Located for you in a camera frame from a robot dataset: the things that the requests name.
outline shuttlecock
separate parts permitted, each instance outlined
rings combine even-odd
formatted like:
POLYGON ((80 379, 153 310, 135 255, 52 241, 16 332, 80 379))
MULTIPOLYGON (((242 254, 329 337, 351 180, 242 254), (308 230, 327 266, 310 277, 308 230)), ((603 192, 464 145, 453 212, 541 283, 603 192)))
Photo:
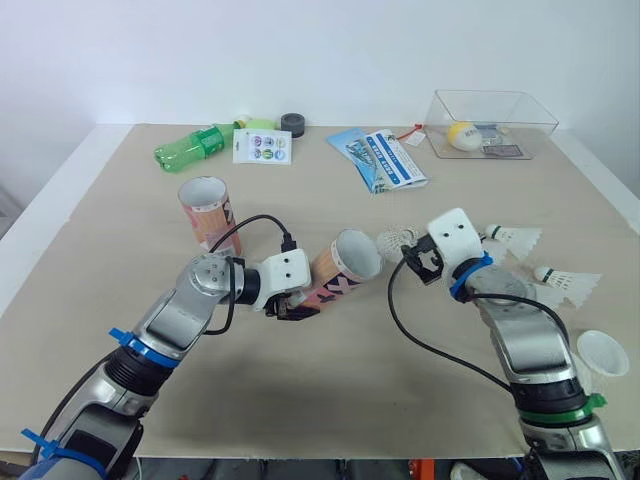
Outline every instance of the shuttlecock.
POLYGON ((509 228, 501 225, 489 225, 487 237, 502 242, 507 250, 518 260, 524 260, 540 238, 539 228, 509 228))
POLYGON ((564 296, 580 308, 600 280, 599 273, 560 272, 550 267, 538 267, 533 272, 536 280, 564 292, 564 296))
POLYGON ((507 256, 507 247, 505 247, 497 240, 486 238, 482 242, 482 248, 489 254, 491 258, 493 258, 493 263, 495 265, 502 264, 504 258, 507 256))
POLYGON ((413 247, 418 242, 420 233, 416 227, 397 227, 386 232, 382 232, 376 238, 378 253, 385 260, 399 263, 402 260, 403 245, 413 247))
POLYGON ((557 288, 546 285, 534 285, 536 289, 536 300, 555 310, 564 302, 564 292, 557 288))

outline green plastic bottle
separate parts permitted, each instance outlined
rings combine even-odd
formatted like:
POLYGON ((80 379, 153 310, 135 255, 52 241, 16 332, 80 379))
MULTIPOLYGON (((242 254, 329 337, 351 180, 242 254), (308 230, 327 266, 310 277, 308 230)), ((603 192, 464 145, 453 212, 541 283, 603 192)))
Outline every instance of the green plastic bottle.
POLYGON ((190 163, 207 158, 231 145, 236 128, 241 128, 241 124, 234 122, 211 125, 192 132, 177 142, 160 145, 153 154, 163 170, 179 172, 190 163))

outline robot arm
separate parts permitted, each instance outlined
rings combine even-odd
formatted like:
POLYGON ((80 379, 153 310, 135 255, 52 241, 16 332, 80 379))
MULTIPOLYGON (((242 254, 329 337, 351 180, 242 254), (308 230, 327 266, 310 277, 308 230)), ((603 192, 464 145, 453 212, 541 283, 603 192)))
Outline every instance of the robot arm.
POLYGON ((233 295, 235 303, 259 311, 274 295, 310 283, 309 261, 301 249, 269 257, 255 268, 218 254, 193 259, 175 288, 131 332, 110 332, 120 346, 76 385, 42 437, 23 432, 40 447, 40 462, 21 479, 122 476, 142 437, 140 419, 162 384, 208 333, 216 305, 233 295))
POLYGON ((517 300, 535 301, 533 286, 491 264, 461 209, 437 218, 427 230, 414 249, 404 250, 405 260, 425 283, 442 275, 455 300, 475 301, 510 384, 524 437, 546 477, 582 478, 587 472, 624 479, 593 414, 606 402, 582 390, 564 326, 517 300), (418 253, 431 253, 437 269, 425 269, 418 253))

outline table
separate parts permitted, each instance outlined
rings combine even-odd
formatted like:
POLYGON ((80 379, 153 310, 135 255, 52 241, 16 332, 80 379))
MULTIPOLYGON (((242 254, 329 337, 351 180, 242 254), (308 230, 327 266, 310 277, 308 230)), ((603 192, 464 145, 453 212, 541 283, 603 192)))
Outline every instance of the table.
MULTIPOLYGON (((604 275, 582 309, 559 312, 574 344, 581 331, 598 328, 627 350, 631 372, 600 382, 610 406, 599 413, 615 448, 640 447, 638 235, 553 143, 523 162, 441 160, 428 143, 408 146, 431 184, 371 196, 324 142, 345 127, 309 128, 294 143, 290 167, 233 165, 230 152, 222 152, 179 174, 162 172, 153 148, 193 128, 134 127, 6 309, 0 384, 12 394, 0 398, 0 449, 30 449, 18 432, 40 429, 83 371, 115 346, 107 331, 131 328, 201 252, 176 198, 179 186, 198 175, 225 179, 236 218, 267 212, 282 219, 310 257, 343 228, 374 236, 392 224, 424 225, 455 206, 478 227, 543 227, 532 263, 604 275)), ((99 162, 89 163, 99 171, 99 162)), ((268 222, 241 232, 254 260, 276 253, 279 237, 268 222)), ((300 323, 239 308, 230 332, 203 338, 165 384, 144 420, 139 454, 522 454, 508 395, 397 331, 386 306, 389 273, 300 323)), ((454 303, 442 284, 423 287, 404 273, 396 302, 416 336, 500 373, 478 312, 454 303)), ((222 317, 223 308, 215 315, 222 317)))

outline blue zip tie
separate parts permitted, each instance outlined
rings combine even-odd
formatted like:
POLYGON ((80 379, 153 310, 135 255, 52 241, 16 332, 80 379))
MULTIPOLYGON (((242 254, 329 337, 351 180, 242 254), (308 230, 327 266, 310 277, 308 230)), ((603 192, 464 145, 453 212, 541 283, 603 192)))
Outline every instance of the blue zip tie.
POLYGON ((29 440, 33 441, 36 445, 39 445, 42 448, 42 450, 40 451, 40 455, 42 455, 47 460, 55 457, 71 458, 72 460, 77 460, 86 465, 89 465, 96 472, 98 472, 101 478, 107 478, 107 471, 95 458, 90 457, 89 455, 86 455, 84 453, 77 452, 76 450, 60 448, 60 443, 57 440, 48 442, 43 437, 29 430, 28 428, 25 428, 20 433, 22 433, 22 435, 27 437, 29 440))
POLYGON ((458 300, 457 297, 460 289, 462 288, 462 286, 464 285, 464 282, 467 281, 467 278, 469 278, 469 276, 472 273, 477 272, 481 268, 488 267, 492 263, 493 263, 493 258, 491 258, 487 252, 484 252, 484 256, 480 259, 480 262, 468 268, 462 275, 460 275, 458 280, 456 280, 456 283, 454 283, 449 289, 449 293, 451 293, 451 296, 453 297, 453 299, 456 301, 458 300))
POLYGON ((109 331, 109 335, 118 340, 118 343, 123 347, 129 347, 138 352, 143 357, 157 363, 160 366, 167 368, 176 368, 180 365, 180 360, 174 360, 173 358, 165 357, 164 355, 152 350, 142 343, 132 332, 123 332, 118 328, 112 328, 109 331))

